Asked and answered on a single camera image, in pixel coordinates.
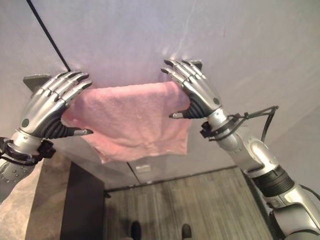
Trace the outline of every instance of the robotic arm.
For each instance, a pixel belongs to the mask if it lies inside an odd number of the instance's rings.
[[[93,133],[90,129],[61,123],[61,116],[71,100],[92,84],[85,80],[88,77],[86,73],[72,71],[48,80],[32,95],[13,136],[10,139],[0,137],[0,189],[6,189],[1,192],[0,200],[4,200],[42,158],[51,158],[55,153],[53,143],[45,139]]]
[[[209,87],[200,71],[201,62],[164,61],[170,67],[162,68],[189,96],[188,109],[175,112],[171,118],[207,118],[201,134],[228,152],[242,172],[252,179],[272,208],[271,216],[286,239],[318,239],[320,235],[320,211],[309,199],[302,187],[294,182],[279,165],[268,147],[254,137],[241,124],[249,118],[269,115],[262,140],[277,106],[244,116],[229,115],[221,104],[219,95]]]
[[[201,62],[164,61],[170,67],[161,70],[168,74],[189,96],[188,109],[175,112],[171,118],[207,118],[201,134],[226,150],[244,174],[252,179],[272,208],[272,219],[288,240],[318,239],[320,211],[301,186],[294,182],[279,165],[263,143],[275,107],[253,114],[228,114],[218,93],[212,89],[201,72]],[[53,143],[45,139],[81,136],[93,133],[90,129],[67,127],[61,116],[72,99],[89,87],[88,74],[61,73],[35,91],[27,104],[20,127],[11,139],[0,137],[0,189],[13,187],[28,176],[42,158],[55,153]],[[241,124],[249,118],[268,115],[262,141],[251,135]]]

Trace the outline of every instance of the black shoe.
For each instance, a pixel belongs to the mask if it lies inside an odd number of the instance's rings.
[[[182,240],[184,239],[191,239],[192,233],[191,233],[191,227],[189,224],[183,224],[182,226]]]
[[[131,238],[133,240],[141,240],[141,225],[138,221],[131,224]]]

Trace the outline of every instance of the pink towel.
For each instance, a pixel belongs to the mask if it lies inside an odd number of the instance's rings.
[[[190,102],[174,82],[83,91],[64,113],[73,127],[91,129],[83,138],[102,163],[147,156],[186,154],[188,119],[171,119]]]

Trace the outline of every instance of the wooden floor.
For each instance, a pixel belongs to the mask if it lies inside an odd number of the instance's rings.
[[[139,221],[143,240],[272,239],[238,168],[112,192],[105,200],[106,240],[130,236]]]

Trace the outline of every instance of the metal arm segment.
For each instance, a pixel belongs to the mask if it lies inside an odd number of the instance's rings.
[[[230,119],[227,116],[222,107],[209,115],[211,131],[218,131],[228,123]],[[232,129],[226,129],[215,138],[227,135]],[[320,235],[319,209],[301,186],[282,169],[269,148],[254,137],[247,127],[239,127],[218,144],[260,189],[285,236],[299,231],[312,231]]]

